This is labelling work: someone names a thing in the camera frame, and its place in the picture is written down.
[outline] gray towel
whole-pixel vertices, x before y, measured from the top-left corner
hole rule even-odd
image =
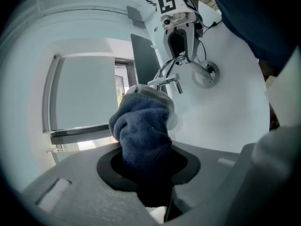
[[[112,135],[122,147],[124,168],[140,182],[170,178],[165,163],[172,149],[166,121],[168,108],[146,95],[126,94],[110,118]]]

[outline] white countertop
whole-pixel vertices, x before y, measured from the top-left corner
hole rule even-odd
[[[199,2],[198,8],[206,26],[221,20],[207,5]],[[139,10],[162,66],[171,58],[163,45],[159,13],[147,3]],[[188,65],[173,68],[171,74],[180,75],[183,94],[179,95],[173,85],[167,88],[179,118],[169,135],[182,143],[239,153],[244,145],[257,142],[269,131],[269,102],[264,94],[263,75],[249,46],[223,23],[207,31],[201,40],[207,60],[220,69],[220,80],[215,87],[202,89],[194,84]],[[201,45],[198,57],[205,59]]]

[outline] gray plastic surface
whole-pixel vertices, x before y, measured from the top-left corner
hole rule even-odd
[[[222,226],[225,225],[231,204],[251,167],[251,153],[254,144],[244,146],[240,156],[221,185],[213,194],[209,194],[196,207],[181,215],[176,220],[166,223],[166,226]]]
[[[236,160],[238,154],[219,152],[178,142],[174,145],[196,155],[201,161],[200,172],[187,184],[175,187],[177,198],[189,207],[209,197],[231,171],[231,166],[219,158]],[[136,193],[112,190],[98,176],[98,159],[119,147],[118,143],[72,155],[35,180],[24,196],[32,202],[63,178],[72,182],[70,188],[51,213],[56,219],[71,225],[156,225]]]

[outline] cable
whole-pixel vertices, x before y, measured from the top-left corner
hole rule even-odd
[[[171,62],[171,61],[173,61],[174,59],[170,59],[170,60],[168,60],[160,69],[159,69],[159,71],[158,71],[158,73],[157,73],[157,75],[159,74],[159,77],[161,77],[161,75],[162,75],[162,72],[163,72],[163,70],[165,70],[165,68],[166,68],[166,66],[167,65],[169,65],[169,63]]]
[[[205,46],[203,44],[203,42],[201,40],[198,40],[201,42],[201,44],[203,45],[203,49],[204,49],[204,53],[205,53],[205,60],[207,60],[207,54],[206,54],[206,49],[205,49]]]
[[[203,24],[204,25],[204,27],[206,28],[206,29],[208,29],[209,27],[207,27],[205,24]]]
[[[183,57],[184,57],[184,55],[180,55],[180,56],[178,56],[177,58],[175,58],[175,59],[173,60],[173,63],[172,63],[171,66],[168,68],[168,71],[167,71],[166,74],[165,74],[166,77],[169,76],[171,70],[173,69],[174,64],[175,64],[180,58],[183,58]]]
[[[213,23],[211,24],[210,27],[206,27],[205,32],[203,32],[203,35],[204,35],[209,29],[216,27],[216,26],[217,26],[218,24],[220,24],[221,22],[222,22],[222,19],[221,19],[218,23],[217,23],[217,22],[213,22]]]
[[[145,0],[148,4],[151,4],[155,7],[155,10],[157,11],[157,4],[153,2],[152,0]]]
[[[198,58],[198,56],[197,56],[197,60],[198,60],[199,63],[201,63],[201,61],[200,61],[200,59]]]

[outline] dark shirt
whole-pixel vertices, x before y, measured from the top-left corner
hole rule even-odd
[[[284,25],[277,22],[260,0],[215,0],[227,28],[247,42],[258,59],[282,68],[295,45]]]

